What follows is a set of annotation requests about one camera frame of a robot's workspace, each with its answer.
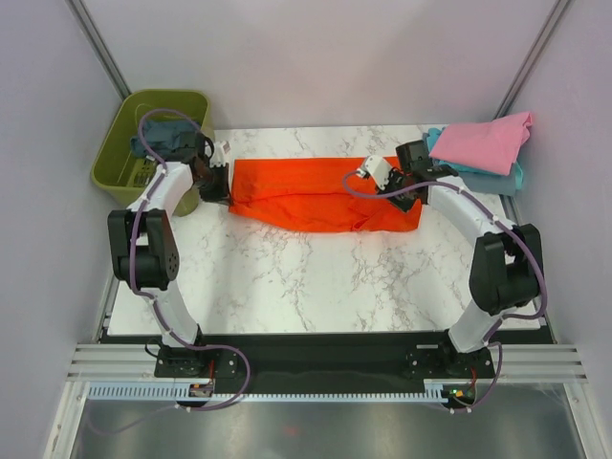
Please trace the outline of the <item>orange t shirt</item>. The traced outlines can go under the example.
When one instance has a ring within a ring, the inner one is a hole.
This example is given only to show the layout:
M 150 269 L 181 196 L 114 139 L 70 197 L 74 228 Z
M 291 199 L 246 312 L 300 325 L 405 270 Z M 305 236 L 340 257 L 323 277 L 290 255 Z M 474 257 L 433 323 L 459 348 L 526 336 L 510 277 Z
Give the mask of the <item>orange t shirt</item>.
M 344 188 L 343 177 L 361 163 L 361 158 L 236 160 L 229 212 L 309 233 L 416 230 L 421 203 L 403 212 L 384 199 L 362 199 Z

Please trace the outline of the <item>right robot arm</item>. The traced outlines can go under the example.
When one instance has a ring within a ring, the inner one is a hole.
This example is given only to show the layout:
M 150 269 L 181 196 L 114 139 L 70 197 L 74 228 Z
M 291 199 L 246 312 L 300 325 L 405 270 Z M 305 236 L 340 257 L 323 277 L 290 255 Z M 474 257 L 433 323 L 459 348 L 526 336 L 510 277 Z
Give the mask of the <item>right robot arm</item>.
M 472 365 L 471 352 L 485 347 L 504 319 L 541 295 L 544 281 L 541 237 L 532 225 L 498 218 L 471 194 L 459 173 L 435 164 L 422 141 L 396 148 L 399 164 L 370 156 L 361 175 L 373 178 L 376 193 L 402 212 L 418 204 L 443 214 L 473 248 L 470 304 L 448 329 L 449 346 L 438 352 L 447 375 L 462 375 Z

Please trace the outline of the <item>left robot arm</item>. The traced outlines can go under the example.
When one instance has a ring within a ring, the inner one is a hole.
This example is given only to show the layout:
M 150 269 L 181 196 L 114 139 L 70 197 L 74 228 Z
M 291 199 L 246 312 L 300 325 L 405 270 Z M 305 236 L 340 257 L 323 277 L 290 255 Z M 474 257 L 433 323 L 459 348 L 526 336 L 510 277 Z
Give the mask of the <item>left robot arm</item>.
M 186 145 L 158 164 L 142 194 L 107 218 L 114 276 L 148 302 L 163 343 L 182 347 L 177 365 L 189 376 L 207 371 L 209 352 L 198 345 L 200 327 L 187 310 L 177 283 L 180 255 L 170 219 L 190 191 L 196 200 L 228 206 L 230 144 L 213 142 L 203 132 L 186 135 Z

